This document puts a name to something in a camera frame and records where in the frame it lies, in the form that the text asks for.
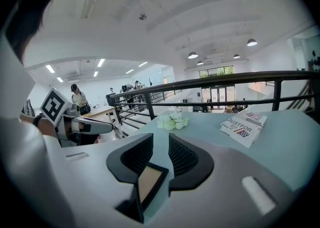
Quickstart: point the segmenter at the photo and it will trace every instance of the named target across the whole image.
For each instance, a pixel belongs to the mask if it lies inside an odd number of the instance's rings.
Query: light blue table
[[[181,130],[158,128],[158,118],[140,128],[136,134],[153,133],[154,136],[150,162],[169,169],[163,185],[144,212],[145,217],[152,217],[169,197],[169,181],[174,178],[173,165],[168,155],[169,133],[239,150],[276,174],[291,190],[305,186],[320,160],[320,125],[298,110],[261,114],[267,116],[266,125],[249,149],[219,130],[220,123],[234,116],[234,113],[183,112],[182,117],[189,118],[189,122]]]

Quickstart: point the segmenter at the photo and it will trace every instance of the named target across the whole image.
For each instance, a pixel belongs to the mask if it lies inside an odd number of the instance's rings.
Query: flower bouquet
[[[168,115],[160,116],[158,119],[158,128],[165,130],[180,130],[188,125],[188,118],[182,118],[181,112],[173,112]]]

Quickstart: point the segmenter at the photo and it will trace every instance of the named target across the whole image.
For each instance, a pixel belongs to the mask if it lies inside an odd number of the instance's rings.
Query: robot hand
[[[56,128],[60,140],[70,140],[70,135],[74,138],[76,134],[105,134],[114,128],[111,123],[81,117],[77,105],[69,102],[54,87],[44,99],[40,111]]]

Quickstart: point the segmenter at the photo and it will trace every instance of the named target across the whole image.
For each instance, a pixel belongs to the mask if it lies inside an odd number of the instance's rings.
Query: white shirt
[[[81,94],[80,94],[80,92],[79,92],[78,94],[75,94],[75,93],[74,93],[74,94],[71,96],[71,101],[72,101],[72,103],[75,103],[75,104],[77,104],[78,102],[86,101],[86,100],[87,100],[87,99],[86,99],[86,95],[85,95],[85,93],[82,92],[82,91],[81,91]]]

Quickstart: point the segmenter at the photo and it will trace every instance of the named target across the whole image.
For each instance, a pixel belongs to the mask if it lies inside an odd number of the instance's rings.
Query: ceiling
[[[115,79],[131,77],[136,73],[143,71],[145,68],[153,65],[152,63],[146,63],[141,67],[138,67],[141,63],[138,61],[128,60],[105,60],[101,67],[97,67],[100,59],[91,60],[77,60],[68,61],[62,63],[52,63],[50,66],[54,70],[51,73],[45,66],[36,69],[29,70],[29,74],[37,82],[41,82],[44,85],[56,85],[60,82],[57,77],[60,77],[63,82],[76,83],[75,80],[100,80],[100,79]]]
[[[193,68],[235,54],[240,61],[310,19],[300,0],[54,0],[26,66],[106,58]],[[250,38],[258,45],[248,47]],[[189,60],[193,51],[199,57]]]
[[[309,29],[294,36],[296,39],[306,40],[315,36],[320,35],[320,27],[318,25],[312,26]]]

